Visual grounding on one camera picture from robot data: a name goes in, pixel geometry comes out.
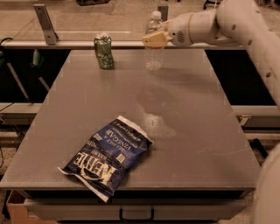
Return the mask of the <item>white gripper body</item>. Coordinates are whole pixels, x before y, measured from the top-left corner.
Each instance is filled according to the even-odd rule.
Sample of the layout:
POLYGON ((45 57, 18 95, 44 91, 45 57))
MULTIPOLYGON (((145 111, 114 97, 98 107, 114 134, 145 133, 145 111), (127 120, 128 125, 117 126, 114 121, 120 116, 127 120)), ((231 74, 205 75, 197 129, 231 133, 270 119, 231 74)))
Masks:
POLYGON ((189 34, 192 15, 192 13, 181 14, 167 22, 167 31, 175 46, 190 46, 193 43, 189 34))

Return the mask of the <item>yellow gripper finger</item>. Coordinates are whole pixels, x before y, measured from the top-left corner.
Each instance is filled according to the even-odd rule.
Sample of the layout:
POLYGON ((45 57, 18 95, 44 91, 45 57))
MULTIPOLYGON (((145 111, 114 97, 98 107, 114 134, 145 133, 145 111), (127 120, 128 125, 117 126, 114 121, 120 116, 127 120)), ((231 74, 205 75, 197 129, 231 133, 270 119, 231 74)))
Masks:
POLYGON ((172 37, 167 31, 155 31, 142 37, 144 45, 149 48, 165 47, 171 40, 172 37))

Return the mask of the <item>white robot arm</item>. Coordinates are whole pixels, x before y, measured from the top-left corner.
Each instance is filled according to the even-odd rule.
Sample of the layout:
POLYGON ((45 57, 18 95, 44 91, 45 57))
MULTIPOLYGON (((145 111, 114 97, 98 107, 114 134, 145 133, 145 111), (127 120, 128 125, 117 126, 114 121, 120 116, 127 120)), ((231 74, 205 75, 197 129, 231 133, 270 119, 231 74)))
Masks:
MULTIPOLYGON (((159 48, 242 46, 280 108, 280 38, 266 25, 255 0, 223 0, 218 8, 181 14, 142 37, 159 48)), ((252 224, 280 224, 280 144, 265 158, 257 180, 252 224)))

